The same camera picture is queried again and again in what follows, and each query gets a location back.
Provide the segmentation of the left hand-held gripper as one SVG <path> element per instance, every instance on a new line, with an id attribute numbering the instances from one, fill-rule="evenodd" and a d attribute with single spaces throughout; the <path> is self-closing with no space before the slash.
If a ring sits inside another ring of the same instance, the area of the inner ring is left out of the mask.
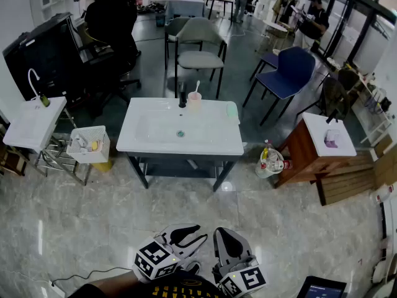
<path id="1" fill-rule="evenodd" d="M 186 245 L 181 242 L 200 229 L 194 223 L 169 225 L 161 233 L 147 238 L 136 252 L 134 271 L 149 281 L 163 278 L 183 269 L 187 258 L 195 254 L 207 241 L 204 234 Z"/>

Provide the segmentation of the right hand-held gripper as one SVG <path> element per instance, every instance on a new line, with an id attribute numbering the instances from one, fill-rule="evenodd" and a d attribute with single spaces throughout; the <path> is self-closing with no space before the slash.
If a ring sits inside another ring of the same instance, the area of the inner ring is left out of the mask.
<path id="1" fill-rule="evenodd" d="M 267 286 L 264 265 L 258 263 L 248 241 L 240 234 L 218 227 L 213 233 L 213 247 L 217 264 L 239 261 L 233 267 L 225 266 L 224 276 L 218 282 L 230 298 L 244 298 Z"/>

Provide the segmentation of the black frame table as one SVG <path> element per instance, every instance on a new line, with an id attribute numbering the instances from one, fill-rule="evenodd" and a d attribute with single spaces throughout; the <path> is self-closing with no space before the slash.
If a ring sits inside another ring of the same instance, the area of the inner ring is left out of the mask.
<path id="1" fill-rule="evenodd" d="M 234 15 L 234 0 L 206 0 L 205 6 L 208 6 L 208 3 L 210 3 L 210 10 L 209 10 L 209 13 L 208 13 L 208 20 L 210 20 L 211 17 L 212 17 L 212 12 L 213 12 L 213 9 L 214 9 L 215 2 L 221 2 L 223 4 L 223 9 L 222 9 L 223 18 L 225 18 L 227 10 L 228 9 L 230 10 L 230 18 L 229 18 L 229 20 L 230 20 L 230 22 L 232 22 L 232 18 L 233 18 L 233 15 Z"/>

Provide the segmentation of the dark chair with jacket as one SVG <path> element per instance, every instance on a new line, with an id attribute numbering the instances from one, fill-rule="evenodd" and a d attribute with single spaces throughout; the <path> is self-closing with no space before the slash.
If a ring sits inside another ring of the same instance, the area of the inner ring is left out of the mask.
<path id="1" fill-rule="evenodd" d="M 310 104 L 308 107 L 300 111 L 296 116 L 299 116 L 308 109 L 316 106 L 326 117 L 329 117 L 334 109 L 338 110 L 336 115 L 337 120 L 344 120 L 350 111 L 349 96 L 343 85 L 332 77 L 326 77 L 322 83 L 322 90 L 317 101 Z"/>

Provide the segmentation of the black metal sink stand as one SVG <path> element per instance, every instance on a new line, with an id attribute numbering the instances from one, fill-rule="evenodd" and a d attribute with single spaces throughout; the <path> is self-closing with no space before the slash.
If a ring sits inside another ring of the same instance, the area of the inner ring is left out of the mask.
<path id="1" fill-rule="evenodd" d="M 145 189 L 147 176 L 214 179 L 213 192 L 221 187 L 239 161 L 235 155 L 126 152 L 127 160 Z"/>

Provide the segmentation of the white perforated basket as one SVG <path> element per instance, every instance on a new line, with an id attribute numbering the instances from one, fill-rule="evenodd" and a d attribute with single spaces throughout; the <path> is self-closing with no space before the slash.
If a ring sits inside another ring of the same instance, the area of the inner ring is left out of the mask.
<path id="1" fill-rule="evenodd" d="M 99 151 L 91 151 L 91 142 L 101 141 Z M 66 153 L 78 163 L 106 163 L 109 159 L 110 139 L 105 126 L 76 128 L 71 132 Z"/>

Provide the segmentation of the blue shell chair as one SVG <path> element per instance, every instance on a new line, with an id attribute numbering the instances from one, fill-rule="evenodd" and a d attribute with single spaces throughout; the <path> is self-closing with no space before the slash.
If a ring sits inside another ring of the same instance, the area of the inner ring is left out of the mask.
<path id="1" fill-rule="evenodd" d="M 279 101 L 286 100 L 286 104 L 279 116 L 283 116 L 293 98 L 310 82 L 316 66 L 315 57 L 300 47 L 290 47 L 280 51 L 276 70 L 255 75 L 254 82 L 244 100 L 248 103 L 257 84 L 265 88 L 275 97 L 275 101 L 268 109 L 260 124 L 269 118 Z"/>
<path id="2" fill-rule="evenodd" d="M 256 76 L 257 73 L 260 73 L 265 66 L 270 66 L 271 68 L 277 69 L 279 65 L 279 58 L 273 52 L 265 52 L 261 57 L 260 60 L 253 71 L 249 81 L 252 81 L 253 78 Z"/>

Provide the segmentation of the black cabinet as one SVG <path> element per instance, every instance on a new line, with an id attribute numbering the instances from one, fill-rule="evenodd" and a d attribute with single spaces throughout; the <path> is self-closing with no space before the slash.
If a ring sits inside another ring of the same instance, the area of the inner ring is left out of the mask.
<path id="1" fill-rule="evenodd" d="M 34 92 L 64 96 L 69 106 L 86 97 L 84 62 L 71 13 L 56 14 L 31 32 L 22 33 L 2 54 L 26 101 L 35 97 Z"/>

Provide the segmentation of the black office chair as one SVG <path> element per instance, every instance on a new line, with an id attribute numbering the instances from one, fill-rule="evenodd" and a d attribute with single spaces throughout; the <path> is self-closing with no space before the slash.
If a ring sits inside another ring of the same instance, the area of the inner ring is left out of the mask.
<path id="1" fill-rule="evenodd" d="M 90 99 L 88 110 L 90 116 L 95 118 L 102 115 L 104 107 L 114 97 L 129 104 L 130 100 L 123 93 L 124 90 L 132 84 L 141 89 L 142 84 L 140 79 L 123 79 L 132 72 L 135 62 L 125 59 L 115 51 L 98 52 L 97 47 L 110 45 L 91 36 L 87 27 L 84 28 L 84 34 L 91 42 L 80 47 L 79 50 L 88 50 L 92 55 L 92 58 L 84 63 L 84 70 L 87 73 L 86 91 Z"/>

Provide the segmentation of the black tablet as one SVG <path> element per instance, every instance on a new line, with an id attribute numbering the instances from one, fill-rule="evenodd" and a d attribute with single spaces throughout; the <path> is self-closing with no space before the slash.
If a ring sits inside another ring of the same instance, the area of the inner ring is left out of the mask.
<path id="1" fill-rule="evenodd" d="M 342 298 L 346 282 L 307 276 L 297 298 Z"/>

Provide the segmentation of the grey upholstered chair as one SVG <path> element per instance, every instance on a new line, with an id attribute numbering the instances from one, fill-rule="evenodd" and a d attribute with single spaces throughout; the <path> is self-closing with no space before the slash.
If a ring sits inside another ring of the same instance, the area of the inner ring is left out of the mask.
<path id="1" fill-rule="evenodd" d="M 164 69 L 167 70 L 169 60 L 169 44 L 175 43 L 176 35 L 183 29 L 191 17 L 176 17 L 164 27 Z"/>
<path id="2" fill-rule="evenodd" d="M 206 42 L 219 46 L 217 54 L 203 50 L 188 50 L 180 52 L 179 45 L 183 43 Z M 188 70 L 216 70 L 220 71 L 216 98 L 219 98 L 223 70 L 225 67 L 227 43 L 218 33 L 214 24 L 204 17 L 194 17 L 189 19 L 175 39 L 175 59 L 174 59 L 174 93 L 178 96 L 178 75 L 177 69 L 181 67 Z"/>

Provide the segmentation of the white ceramic sink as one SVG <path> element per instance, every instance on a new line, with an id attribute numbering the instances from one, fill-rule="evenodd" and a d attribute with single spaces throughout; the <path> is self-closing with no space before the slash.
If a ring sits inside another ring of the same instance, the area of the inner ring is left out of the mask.
<path id="1" fill-rule="evenodd" d="M 239 125 L 226 115 L 228 101 L 201 100 L 197 112 L 179 107 L 175 98 L 133 97 L 117 150 L 197 155 L 243 154 Z M 177 132 L 185 135 L 178 137 Z"/>

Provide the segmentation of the pink cup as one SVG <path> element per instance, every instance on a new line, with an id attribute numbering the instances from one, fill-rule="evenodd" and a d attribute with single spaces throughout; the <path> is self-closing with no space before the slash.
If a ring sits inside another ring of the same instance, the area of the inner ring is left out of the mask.
<path id="1" fill-rule="evenodd" d="M 198 92 L 190 92 L 187 98 L 187 107 L 192 112 L 197 112 L 201 108 L 202 95 Z"/>

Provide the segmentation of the white bucket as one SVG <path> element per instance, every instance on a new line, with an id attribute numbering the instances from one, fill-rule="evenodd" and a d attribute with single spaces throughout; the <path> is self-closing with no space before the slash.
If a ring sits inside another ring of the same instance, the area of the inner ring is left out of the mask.
<path id="1" fill-rule="evenodd" d="M 283 156 L 274 149 L 275 154 L 277 157 L 275 157 L 273 160 L 265 160 L 263 159 L 263 151 L 260 155 L 259 161 L 256 165 L 255 172 L 260 178 L 268 178 L 270 176 L 273 176 L 275 174 L 279 174 L 282 172 L 281 171 L 276 171 L 274 170 L 274 161 L 276 160 L 283 160 Z"/>

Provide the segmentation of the small white sink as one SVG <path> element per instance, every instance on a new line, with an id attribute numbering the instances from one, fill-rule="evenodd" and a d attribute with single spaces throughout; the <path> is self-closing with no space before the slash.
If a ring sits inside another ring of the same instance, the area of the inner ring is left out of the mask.
<path id="1" fill-rule="evenodd" d="M 48 107 L 39 99 L 23 102 L 7 129 L 3 142 L 40 153 L 48 145 L 66 103 L 64 96 L 50 98 Z"/>

